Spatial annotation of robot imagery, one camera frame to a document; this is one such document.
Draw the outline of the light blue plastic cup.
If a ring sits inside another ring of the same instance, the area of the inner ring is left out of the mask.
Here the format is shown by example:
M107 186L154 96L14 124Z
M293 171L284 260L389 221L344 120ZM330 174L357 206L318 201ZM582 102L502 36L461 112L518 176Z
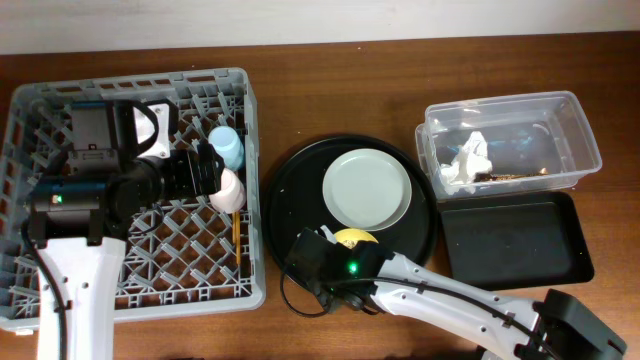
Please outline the light blue plastic cup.
M244 144L237 131L229 126L217 126L208 135L208 142L225 163L225 167L238 171L244 166Z

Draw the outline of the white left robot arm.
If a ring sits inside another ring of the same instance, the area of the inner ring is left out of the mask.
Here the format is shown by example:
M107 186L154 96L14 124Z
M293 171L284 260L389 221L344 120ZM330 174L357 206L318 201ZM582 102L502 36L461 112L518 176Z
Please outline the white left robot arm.
M37 356L110 359L115 294L136 214L220 190L222 158L207 142L173 150L169 100L71 104L72 137L28 196L21 226L39 276Z

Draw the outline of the gold brown snack wrapper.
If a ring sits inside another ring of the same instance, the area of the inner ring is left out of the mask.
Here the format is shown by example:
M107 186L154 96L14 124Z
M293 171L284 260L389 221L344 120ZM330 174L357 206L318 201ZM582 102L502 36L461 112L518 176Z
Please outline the gold brown snack wrapper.
M474 178L474 183L480 182L495 182L495 181L506 181L506 180L515 180L529 177L538 177L538 176L546 176L548 172L546 168L541 169L537 173L530 174L491 174L491 173L478 173Z

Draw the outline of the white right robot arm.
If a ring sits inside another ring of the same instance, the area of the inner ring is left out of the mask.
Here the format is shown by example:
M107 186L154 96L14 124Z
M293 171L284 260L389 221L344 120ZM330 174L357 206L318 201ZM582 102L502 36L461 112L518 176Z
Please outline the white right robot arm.
M353 247L327 229L304 229L286 257L329 313L336 302L414 318L484 349L486 359L620 359L625 341L577 298L551 289L542 301L504 296L431 272L383 245Z

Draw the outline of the white round plate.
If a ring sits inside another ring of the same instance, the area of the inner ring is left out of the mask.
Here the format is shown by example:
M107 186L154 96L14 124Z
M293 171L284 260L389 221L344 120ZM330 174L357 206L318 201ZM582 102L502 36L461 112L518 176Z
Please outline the white round plate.
M394 156L372 148L348 151L326 169L322 196L330 214L349 228L380 231L409 209L413 187Z

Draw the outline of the wooden chopstick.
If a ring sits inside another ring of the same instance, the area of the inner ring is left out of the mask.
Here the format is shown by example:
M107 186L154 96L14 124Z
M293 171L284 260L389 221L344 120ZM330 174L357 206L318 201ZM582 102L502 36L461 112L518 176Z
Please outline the wooden chopstick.
M234 212L233 213L233 239L234 239L234 244L235 244L235 258L236 258L236 264L238 266L238 268L241 265L241 250L242 250L242 245L241 245L241 214L240 212Z

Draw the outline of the white tissue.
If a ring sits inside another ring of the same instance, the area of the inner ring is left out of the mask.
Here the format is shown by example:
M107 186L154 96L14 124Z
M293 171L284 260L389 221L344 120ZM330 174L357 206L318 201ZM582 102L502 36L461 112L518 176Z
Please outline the white tissue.
M448 186L467 185L477 175L487 175L493 170L488 156L488 143L480 131L473 131L450 164L440 166L440 180Z

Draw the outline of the pink plastic cup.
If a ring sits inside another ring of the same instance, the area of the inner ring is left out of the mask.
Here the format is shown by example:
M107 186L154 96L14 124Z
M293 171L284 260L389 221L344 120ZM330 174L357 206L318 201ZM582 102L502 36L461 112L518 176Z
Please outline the pink plastic cup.
M212 208L218 212L239 212L246 203L246 190L235 172L225 168L221 175L221 189L209 196Z

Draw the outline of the yellow bowl with food scraps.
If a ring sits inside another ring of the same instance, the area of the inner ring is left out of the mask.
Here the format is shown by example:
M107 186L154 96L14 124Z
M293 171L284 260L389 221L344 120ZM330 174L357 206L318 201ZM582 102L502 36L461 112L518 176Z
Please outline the yellow bowl with food scraps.
M349 249L353 249L360 242L378 242L378 240L369 232L355 228L340 230L334 234L334 237L338 243Z

